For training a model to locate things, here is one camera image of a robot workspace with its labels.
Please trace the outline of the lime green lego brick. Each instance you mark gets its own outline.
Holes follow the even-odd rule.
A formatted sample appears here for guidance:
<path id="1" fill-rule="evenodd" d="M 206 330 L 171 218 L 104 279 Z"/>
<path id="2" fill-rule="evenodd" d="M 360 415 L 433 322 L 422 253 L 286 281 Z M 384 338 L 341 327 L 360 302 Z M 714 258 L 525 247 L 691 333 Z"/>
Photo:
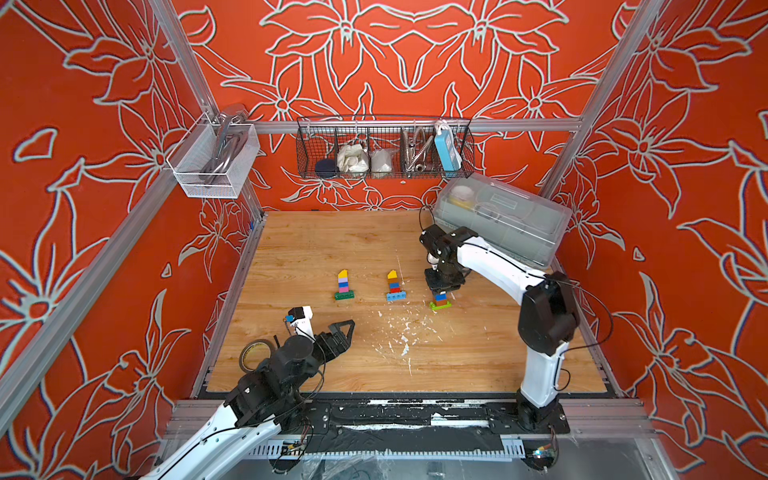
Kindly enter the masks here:
<path id="1" fill-rule="evenodd" d="M 451 307 L 452 307 L 452 304 L 448 300 L 439 301 L 437 303 L 435 303 L 435 302 L 431 302 L 430 303 L 430 309 L 433 312 L 439 311 L 439 310 L 443 310 L 443 309 L 447 309 L 447 308 L 451 308 Z"/>

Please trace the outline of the dark green lego plate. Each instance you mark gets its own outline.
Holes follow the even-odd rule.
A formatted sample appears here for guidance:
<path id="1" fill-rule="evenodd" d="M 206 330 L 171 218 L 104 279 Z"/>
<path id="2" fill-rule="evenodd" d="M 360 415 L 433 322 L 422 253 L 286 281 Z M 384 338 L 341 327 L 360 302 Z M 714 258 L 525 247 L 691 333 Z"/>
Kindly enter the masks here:
<path id="1" fill-rule="evenodd" d="M 334 298 L 337 301 L 347 300 L 347 299 L 354 299 L 355 298 L 355 292 L 354 291 L 336 292 L 334 294 Z"/>

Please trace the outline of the light blue long lego brick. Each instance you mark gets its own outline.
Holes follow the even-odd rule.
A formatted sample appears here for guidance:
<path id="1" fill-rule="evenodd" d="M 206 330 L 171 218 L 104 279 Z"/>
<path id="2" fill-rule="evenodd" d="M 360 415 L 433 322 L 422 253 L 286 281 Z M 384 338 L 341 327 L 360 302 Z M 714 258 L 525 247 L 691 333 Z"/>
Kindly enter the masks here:
<path id="1" fill-rule="evenodd" d="M 386 295 L 386 299 L 388 301 L 398 301 L 398 300 L 404 300 L 407 297 L 407 294 L 403 291 L 400 292 L 394 292 L 394 293 L 388 293 Z"/>

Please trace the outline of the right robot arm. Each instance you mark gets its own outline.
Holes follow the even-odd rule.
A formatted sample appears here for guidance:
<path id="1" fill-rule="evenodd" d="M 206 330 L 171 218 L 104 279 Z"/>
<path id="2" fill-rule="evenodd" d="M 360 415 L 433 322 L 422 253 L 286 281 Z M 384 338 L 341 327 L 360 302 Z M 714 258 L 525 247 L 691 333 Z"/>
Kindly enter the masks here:
<path id="1" fill-rule="evenodd" d="M 447 232 L 433 224 L 421 232 L 419 242 L 427 251 L 425 280 L 433 293 L 459 289 L 467 273 L 474 272 L 519 304 L 517 329 L 526 345 L 526 363 L 516 392 L 517 422 L 526 431 L 553 422 L 563 363 L 579 326 L 567 275 L 528 267 L 466 227 Z"/>

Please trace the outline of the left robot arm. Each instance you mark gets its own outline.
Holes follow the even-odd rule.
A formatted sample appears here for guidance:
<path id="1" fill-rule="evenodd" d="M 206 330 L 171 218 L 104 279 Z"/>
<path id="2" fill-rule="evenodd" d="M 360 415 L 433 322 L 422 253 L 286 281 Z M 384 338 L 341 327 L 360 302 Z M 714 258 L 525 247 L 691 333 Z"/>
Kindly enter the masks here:
<path id="1" fill-rule="evenodd" d="M 247 453 L 302 424 L 310 397 L 302 385 L 324 373 L 352 344 L 355 322 L 326 332 L 299 331 L 245 374 L 203 426 L 146 479 L 219 479 Z"/>

